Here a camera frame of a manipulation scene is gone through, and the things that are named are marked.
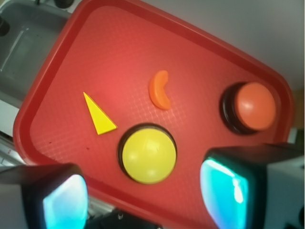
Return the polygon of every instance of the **orange curved piece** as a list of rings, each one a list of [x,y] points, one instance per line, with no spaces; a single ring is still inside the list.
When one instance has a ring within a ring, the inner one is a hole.
[[[168,81],[168,72],[166,70],[158,71],[151,79],[149,84],[149,96],[152,103],[163,110],[171,108],[171,102],[167,97],[164,87]]]

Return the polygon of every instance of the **red tray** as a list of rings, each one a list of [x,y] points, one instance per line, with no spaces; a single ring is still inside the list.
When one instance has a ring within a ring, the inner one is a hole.
[[[172,108],[156,108],[150,79],[167,70]],[[256,81],[273,94],[274,124],[255,135],[236,135],[219,113],[230,85]],[[86,92],[116,123],[97,135]],[[216,146],[286,141],[293,103],[285,80],[245,53],[141,1],[80,3],[40,70],[14,126],[18,152],[30,164],[73,162],[85,173],[91,195],[171,228],[214,228],[205,209],[199,171]],[[177,144],[172,174],[155,185],[129,179],[117,145],[132,126],[150,122]]]

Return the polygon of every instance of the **gray sink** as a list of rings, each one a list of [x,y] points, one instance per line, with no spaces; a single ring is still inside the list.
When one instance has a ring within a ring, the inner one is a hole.
[[[70,14],[30,0],[11,0],[0,16],[10,25],[0,36],[0,100],[20,108]]]

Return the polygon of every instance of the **teal glowing panel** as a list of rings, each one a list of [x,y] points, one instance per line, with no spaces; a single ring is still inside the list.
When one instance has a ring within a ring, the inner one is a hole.
[[[88,214],[88,191],[84,178],[72,175],[43,199],[47,229],[82,229]]]
[[[221,229],[246,228],[248,181],[212,158],[200,169],[203,201]]]

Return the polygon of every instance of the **yellow triangular block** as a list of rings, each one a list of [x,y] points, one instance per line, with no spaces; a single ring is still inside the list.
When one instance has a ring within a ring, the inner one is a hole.
[[[91,114],[98,135],[115,130],[117,126],[105,114],[105,112],[84,92],[86,103]]]

